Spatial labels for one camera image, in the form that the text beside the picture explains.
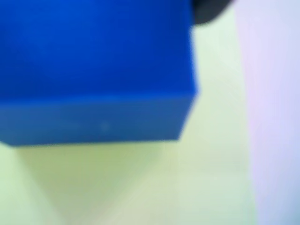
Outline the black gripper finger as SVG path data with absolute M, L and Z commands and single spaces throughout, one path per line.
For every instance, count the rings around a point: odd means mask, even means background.
M 233 0 L 193 0 L 194 25 L 211 22 L 232 2 Z

